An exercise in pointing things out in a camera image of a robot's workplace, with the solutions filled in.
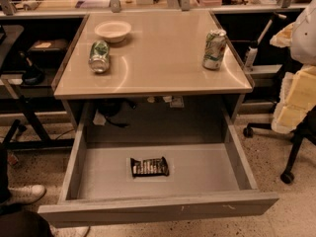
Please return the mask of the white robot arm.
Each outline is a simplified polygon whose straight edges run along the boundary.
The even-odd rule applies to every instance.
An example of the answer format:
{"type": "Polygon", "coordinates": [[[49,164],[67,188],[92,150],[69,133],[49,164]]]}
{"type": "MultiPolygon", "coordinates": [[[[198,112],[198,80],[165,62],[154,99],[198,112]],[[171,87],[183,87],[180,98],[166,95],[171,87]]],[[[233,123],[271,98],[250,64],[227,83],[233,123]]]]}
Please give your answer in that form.
{"type": "Polygon", "coordinates": [[[270,44],[288,47],[290,57],[303,64],[297,72],[285,73],[274,111],[272,130],[287,134],[316,106],[316,0],[274,35],[270,44]]]}

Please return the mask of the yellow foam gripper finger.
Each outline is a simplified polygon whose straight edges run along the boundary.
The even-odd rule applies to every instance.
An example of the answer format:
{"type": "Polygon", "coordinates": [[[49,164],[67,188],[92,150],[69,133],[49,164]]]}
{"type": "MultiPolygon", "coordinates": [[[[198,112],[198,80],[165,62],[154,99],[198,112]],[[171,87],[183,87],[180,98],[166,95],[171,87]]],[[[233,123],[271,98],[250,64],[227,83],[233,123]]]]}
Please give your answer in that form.
{"type": "Polygon", "coordinates": [[[296,73],[286,72],[281,82],[272,130],[288,134],[316,106],[316,67],[303,65],[296,73]]]}

